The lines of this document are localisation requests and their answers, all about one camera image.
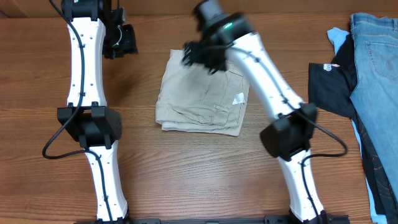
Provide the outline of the beige khaki shorts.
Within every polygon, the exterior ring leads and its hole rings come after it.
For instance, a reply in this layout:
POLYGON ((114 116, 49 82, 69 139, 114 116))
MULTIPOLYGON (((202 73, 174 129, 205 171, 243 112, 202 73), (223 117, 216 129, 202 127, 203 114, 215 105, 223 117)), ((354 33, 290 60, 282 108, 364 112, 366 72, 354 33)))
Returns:
POLYGON ((231 62, 211 75, 200 64, 184 66, 183 51, 171 50, 155 105, 164 131, 238 136, 246 112, 249 82, 231 62))

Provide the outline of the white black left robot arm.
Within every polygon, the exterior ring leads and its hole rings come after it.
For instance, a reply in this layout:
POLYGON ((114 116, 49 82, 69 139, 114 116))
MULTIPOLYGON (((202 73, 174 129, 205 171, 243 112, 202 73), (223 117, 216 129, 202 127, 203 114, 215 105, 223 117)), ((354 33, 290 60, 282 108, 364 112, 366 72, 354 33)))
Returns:
POLYGON ((103 59, 137 53, 124 8, 111 1, 62 1, 56 9, 67 22, 71 43, 71 84, 67 105, 57 119, 88 159, 96 193, 96 223, 132 223, 121 187, 118 144, 120 114, 108 107, 103 88, 103 59))

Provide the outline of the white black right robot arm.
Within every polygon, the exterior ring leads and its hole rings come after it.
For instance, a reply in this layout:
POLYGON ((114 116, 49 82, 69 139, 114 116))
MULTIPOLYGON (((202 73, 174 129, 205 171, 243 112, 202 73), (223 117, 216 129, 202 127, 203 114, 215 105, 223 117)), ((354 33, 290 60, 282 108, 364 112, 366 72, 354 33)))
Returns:
POLYGON ((328 223, 310 162, 316 107, 291 89, 242 14, 228 16, 217 1, 201 1, 193 15, 201 39, 184 45, 184 64, 200 63, 215 73, 230 62, 243 73, 269 120, 260 139, 282 169, 290 197, 288 222, 328 223))

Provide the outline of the brown cardboard backboard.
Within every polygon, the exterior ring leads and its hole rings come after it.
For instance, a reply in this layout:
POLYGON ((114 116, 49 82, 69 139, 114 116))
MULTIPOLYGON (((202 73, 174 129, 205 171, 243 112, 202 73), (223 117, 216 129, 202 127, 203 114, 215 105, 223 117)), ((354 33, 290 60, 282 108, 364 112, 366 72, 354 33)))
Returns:
MULTIPOLYGON (((120 0, 129 15, 191 14, 199 0, 120 0)), ((227 13, 397 12, 397 0, 219 0, 227 13)), ((1 0, 1 17, 55 17, 48 0, 1 0)))

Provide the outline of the black printed t-shirt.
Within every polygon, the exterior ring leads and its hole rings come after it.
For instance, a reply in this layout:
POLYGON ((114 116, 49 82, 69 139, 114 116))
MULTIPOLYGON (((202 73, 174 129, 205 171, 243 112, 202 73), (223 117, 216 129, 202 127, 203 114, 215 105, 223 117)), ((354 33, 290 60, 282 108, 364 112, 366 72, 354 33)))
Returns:
POLYGON ((354 64, 354 43, 351 34, 334 38, 337 51, 331 63, 310 63, 308 68, 308 99, 317 107, 353 122, 361 152, 374 223, 397 220, 397 202, 381 160, 369 134, 350 99, 358 84, 354 64))

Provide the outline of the light blue garment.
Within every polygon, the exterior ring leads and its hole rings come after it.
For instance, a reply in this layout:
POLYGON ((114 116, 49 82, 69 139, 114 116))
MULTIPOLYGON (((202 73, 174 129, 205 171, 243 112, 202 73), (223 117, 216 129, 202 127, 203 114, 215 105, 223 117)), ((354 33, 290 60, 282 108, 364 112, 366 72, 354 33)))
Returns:
POLYGON ((346 37, 350 35, 348 31, 341 30, 334 27, 326 32, 330 43, 334 48, 335 55, 338 53, 340 47, 344 44, 346 37))

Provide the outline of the blue denim jeans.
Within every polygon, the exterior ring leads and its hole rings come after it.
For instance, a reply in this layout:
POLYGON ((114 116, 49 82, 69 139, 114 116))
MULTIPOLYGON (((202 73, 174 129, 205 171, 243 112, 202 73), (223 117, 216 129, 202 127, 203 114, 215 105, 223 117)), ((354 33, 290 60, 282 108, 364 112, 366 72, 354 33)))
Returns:
POLYGON ((364 146, 380 187, 391 195, 384 206, 397 223, 397 19, 351 15, 357 85, 350 98, 371 145, 364 146))

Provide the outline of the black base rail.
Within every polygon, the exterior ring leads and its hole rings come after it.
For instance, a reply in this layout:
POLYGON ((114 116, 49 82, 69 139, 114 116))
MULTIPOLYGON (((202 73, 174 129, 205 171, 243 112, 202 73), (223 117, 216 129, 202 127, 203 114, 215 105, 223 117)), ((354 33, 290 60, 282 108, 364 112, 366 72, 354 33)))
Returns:
MULTIPOLYGON (((77 222, 78 224, 100 224, 110 223, 102 221, 77 222)), ((140 220, 118 220, 113 223, 129 223, 129 224, 290 224, 300 223, 289 215, 267 215, 264 218, 226 218, 226 219, 198 219, 198 220, 160 220, 160 219, 140 219, 140 220)), ((304 221, 303 223, 317 223, 317 219, 304 221)), ((350 224, 347 215, 323 214, 322 222, 326 224, 350 224)))

